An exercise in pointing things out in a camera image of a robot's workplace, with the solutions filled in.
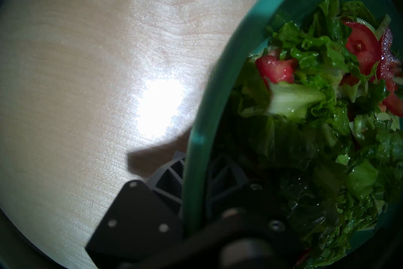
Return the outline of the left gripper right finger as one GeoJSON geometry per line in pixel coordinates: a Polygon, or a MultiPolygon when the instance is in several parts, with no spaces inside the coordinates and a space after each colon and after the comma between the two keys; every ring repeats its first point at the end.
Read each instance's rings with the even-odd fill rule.
{"type": "Polygon", "coordinates": [[[217,156],[206,180],[209,240],[299,240],[274,191],[250,179],[229,156],[217,156]]]}

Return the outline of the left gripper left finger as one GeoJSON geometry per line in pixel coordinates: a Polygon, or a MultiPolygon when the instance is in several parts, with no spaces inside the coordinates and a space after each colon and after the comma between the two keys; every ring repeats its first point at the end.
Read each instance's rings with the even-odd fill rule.
{"type": "Polygon", "coordinates": [[[92,260],[143,260],[181,241],[185,156],[124,184],[85,247],[92,260]]]}

